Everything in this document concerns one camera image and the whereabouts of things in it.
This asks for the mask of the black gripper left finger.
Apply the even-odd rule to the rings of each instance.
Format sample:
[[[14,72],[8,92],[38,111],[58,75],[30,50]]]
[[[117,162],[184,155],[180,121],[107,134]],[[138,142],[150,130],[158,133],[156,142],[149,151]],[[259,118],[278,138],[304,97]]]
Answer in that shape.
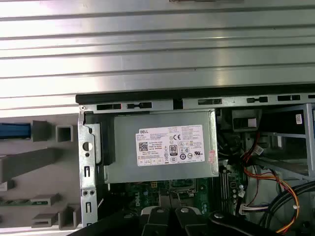
[[[166,236],[170,212],[150,207],[148,214],[122,210],[75,231],[75,236]]]

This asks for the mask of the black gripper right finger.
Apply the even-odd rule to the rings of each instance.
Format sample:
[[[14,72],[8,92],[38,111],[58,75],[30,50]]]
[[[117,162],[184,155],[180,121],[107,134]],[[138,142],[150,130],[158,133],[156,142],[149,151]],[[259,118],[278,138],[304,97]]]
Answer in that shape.
[[[272,236],[273,231],[235,215],[214,211],[205,217],[191,207],[175,210],[183,236]]]

